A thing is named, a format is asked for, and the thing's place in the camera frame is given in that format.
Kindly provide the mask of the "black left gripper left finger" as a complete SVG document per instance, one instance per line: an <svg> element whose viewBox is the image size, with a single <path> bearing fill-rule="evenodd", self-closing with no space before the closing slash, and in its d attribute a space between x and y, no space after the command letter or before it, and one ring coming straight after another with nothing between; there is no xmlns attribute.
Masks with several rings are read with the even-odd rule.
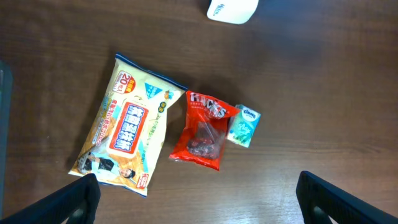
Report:
<svg viewBox="0 0 398 224"><path fill-rule="evenodd" d="M100 201L99 183L94 174L85 175L1 223L93 224Z"/></svg>

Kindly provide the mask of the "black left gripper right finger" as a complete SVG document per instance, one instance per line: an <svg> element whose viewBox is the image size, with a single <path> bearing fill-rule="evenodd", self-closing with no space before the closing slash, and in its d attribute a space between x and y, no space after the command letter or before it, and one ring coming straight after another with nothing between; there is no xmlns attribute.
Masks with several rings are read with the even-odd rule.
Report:
<svg viewBox="0 0 398 224"><path fill-rule="evenodd" d="M397 223L394 217L321 179L309 171L300 173L296 196L305 224Z"/></svg>

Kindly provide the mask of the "yellow wet wipes pack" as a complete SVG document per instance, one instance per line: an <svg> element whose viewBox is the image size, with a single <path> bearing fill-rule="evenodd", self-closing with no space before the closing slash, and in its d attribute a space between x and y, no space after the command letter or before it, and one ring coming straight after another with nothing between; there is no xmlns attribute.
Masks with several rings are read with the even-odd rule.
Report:
<svg viewBox="0 0 398 224"><path fill-rule="evenodd" d="M167 110L187 87L122 54L77 160L69 173L147 196L165 141Z"/></svg>

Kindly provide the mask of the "teal tissue pack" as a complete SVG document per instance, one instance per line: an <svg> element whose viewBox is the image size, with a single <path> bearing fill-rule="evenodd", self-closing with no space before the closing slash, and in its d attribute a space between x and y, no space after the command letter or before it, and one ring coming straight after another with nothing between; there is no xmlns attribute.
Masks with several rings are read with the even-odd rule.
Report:
<svg viewBox="0 0 398 224"><path fill-rule="evenodd" d="M244 105L236 105L240 112L231 118L227 140L248 148L257 128L261 114Z"/></svg>

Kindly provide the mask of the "red snack bag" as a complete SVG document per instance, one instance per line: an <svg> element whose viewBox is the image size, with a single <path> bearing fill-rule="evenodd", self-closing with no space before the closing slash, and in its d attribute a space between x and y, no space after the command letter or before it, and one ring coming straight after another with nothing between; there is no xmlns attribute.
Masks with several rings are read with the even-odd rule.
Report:
<svg viewBox="0 0 398 224"><path fill-rule="evenodd" d="M169 158L219 170L228 122L240 109L194 91L187 91L186 97L185 127Z"/></svg>

